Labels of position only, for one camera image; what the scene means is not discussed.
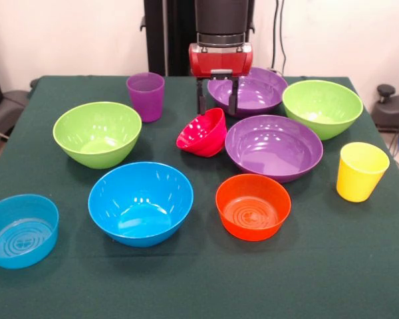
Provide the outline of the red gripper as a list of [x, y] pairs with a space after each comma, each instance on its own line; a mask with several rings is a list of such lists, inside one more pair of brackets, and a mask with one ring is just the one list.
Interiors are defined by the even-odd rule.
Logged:
[[[203, 93], [203, 78], [219, 76], [238, 77], [248, 75], [253, 51], [250, 43], [240, 47], [201, 47], [197, 43], [189, 46], [190, 68], [196, 79], [197, 111], [204, 115], [207, 110], [206, 97]], [[228, 112], [235, 115], [238, 104], [239, 79], [231, 79], [232, 87], [229, 96]]]

